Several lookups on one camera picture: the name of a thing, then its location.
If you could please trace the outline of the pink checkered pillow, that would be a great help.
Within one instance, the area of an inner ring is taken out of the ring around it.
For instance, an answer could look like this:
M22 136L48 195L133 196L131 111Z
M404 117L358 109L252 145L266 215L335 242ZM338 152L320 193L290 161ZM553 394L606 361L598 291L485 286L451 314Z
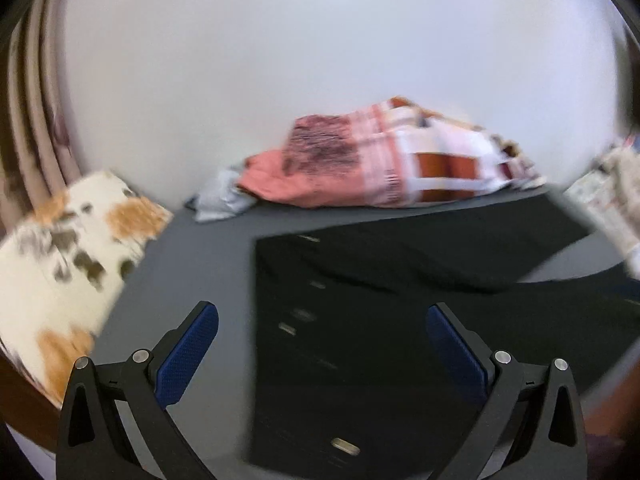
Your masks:
M395 96L296 119L282 148L246 160L238 187L302 208L405 208L544 182L518 144Z

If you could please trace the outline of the white floral pillow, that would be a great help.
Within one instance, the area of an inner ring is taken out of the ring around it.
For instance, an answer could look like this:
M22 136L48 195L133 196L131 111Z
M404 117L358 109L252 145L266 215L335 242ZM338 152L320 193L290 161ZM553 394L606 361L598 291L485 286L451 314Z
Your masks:
M50 198L1 243L1 349L54 406L91 353L169 210L98 171Z

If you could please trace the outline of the beige patterned curtain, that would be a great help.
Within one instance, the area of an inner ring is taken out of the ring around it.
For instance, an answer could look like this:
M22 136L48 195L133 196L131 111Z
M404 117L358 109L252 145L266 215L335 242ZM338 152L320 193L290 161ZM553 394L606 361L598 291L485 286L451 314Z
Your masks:
M62 0L32 0L1 48L1 231L81 178L58 74Z

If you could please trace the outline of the light blue striped cloth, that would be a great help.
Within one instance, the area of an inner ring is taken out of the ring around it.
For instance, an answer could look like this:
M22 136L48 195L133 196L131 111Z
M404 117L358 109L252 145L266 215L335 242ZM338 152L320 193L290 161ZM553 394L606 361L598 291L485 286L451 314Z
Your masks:
M244 165L218 170L184 206L194 213L196 222L221 221L244 214L257 200L239 187Z

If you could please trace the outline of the grey mesh mattress pad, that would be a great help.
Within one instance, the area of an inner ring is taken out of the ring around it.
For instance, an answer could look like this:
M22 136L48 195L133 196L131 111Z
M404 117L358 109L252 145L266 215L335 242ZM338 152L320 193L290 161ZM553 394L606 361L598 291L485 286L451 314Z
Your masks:
M182 399L170 408L170 416L218 478L297 478L252 465L246 457L256 384L255 243L265 237L480 208L538 195L550 198L588 233L530 272L530 282L587 276L616 264L625 266L606 236L569 200L553 191L522 198L502 194L426 209L303 210L260 205L238 218L204 224L195 222L189 211L181 211L126 281L93 356L96 361L107 363L126 358L134 350L150 348L198 302L211 302L219 313L217 337ZM638 362L639 336L596 384L587 391L577 388L584 408L595 411Z

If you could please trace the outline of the white patterned blanket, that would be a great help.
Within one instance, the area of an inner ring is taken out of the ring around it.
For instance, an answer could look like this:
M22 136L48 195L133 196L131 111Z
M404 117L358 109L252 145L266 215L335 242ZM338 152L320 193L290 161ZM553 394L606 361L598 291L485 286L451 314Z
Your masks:
M564 194L589 214L639 277L639 137L603 154Z

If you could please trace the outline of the brown wooden bed frame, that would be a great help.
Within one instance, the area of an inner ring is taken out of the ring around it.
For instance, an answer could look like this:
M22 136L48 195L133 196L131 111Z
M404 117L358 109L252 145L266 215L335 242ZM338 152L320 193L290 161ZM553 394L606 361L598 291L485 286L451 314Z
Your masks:
M60 411L5 356L0 367L1 419L36 445L55 452Z

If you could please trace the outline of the black pants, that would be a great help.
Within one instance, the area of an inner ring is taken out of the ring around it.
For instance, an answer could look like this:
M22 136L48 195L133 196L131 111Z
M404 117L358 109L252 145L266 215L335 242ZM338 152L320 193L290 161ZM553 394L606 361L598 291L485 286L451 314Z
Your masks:
M428 336L439 302L491 349L567 360L587 391L638 339L638 283L622 264L528 280L587 233L538 195L258 240L247 460L307 479L432 470L483 404L480 372Z

